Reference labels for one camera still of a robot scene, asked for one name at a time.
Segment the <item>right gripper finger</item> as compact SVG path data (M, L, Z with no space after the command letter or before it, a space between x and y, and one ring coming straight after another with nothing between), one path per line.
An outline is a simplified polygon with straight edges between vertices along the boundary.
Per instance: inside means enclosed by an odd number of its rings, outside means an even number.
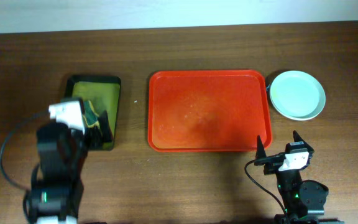
M264 144L261 140L260 135L257 136L257 150L256 150L256 158L266 158Z
M293 140L294 140L295 142L303 141L303 138L298 134L298 132L297 132L296 130L294 130L294 131L292 132L292 134L293 134Z

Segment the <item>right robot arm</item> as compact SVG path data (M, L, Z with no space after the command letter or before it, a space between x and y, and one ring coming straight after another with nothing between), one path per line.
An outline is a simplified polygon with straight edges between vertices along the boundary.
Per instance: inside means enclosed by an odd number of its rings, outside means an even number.
M300 172L306 169L313 157L314 149L294 131L293 142L285 150L267 156L260 137L254 165L264 167L264 175L274 174L277 189L282 198L279 203L283 214L274 217L275 223L318 223L324 215L324 204L329 189L314 180L303 180Z

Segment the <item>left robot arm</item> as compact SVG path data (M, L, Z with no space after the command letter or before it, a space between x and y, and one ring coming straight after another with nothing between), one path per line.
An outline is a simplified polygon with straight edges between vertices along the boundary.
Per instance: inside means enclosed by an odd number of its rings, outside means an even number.
M29 223L77 223L84 185L81 171L90 150L113 142L108 114L103 111L85 131L52 119L37 132L39 163L31 189L23 199Z

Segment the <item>green and yellow sponge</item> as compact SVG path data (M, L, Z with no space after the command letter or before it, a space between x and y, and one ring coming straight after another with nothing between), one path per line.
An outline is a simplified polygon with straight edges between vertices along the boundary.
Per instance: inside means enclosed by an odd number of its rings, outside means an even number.
M99 127L99 114L95 111L90 100L84 101L84 115L83 119L87 128Z

